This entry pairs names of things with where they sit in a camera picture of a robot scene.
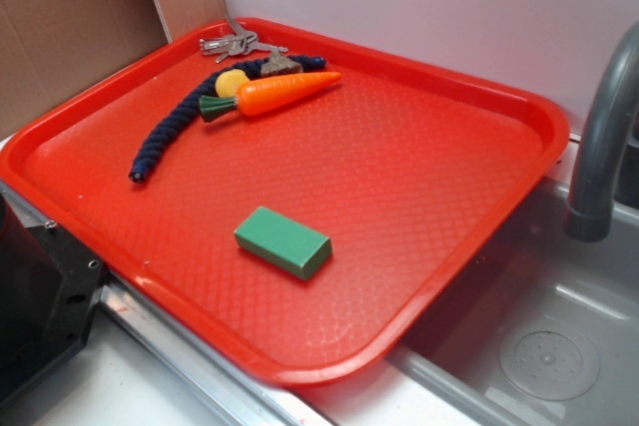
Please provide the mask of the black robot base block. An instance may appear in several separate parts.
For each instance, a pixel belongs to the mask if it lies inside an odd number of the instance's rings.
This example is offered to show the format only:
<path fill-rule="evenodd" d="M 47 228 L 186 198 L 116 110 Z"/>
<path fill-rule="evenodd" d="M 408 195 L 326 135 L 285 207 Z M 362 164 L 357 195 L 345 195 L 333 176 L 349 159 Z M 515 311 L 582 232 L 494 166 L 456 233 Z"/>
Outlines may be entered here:
<path fill-rule="evenodd" d="M 26 226 L 1 200 L 1 405 L 86 345 L 102 258 L 61 226 Z"/>

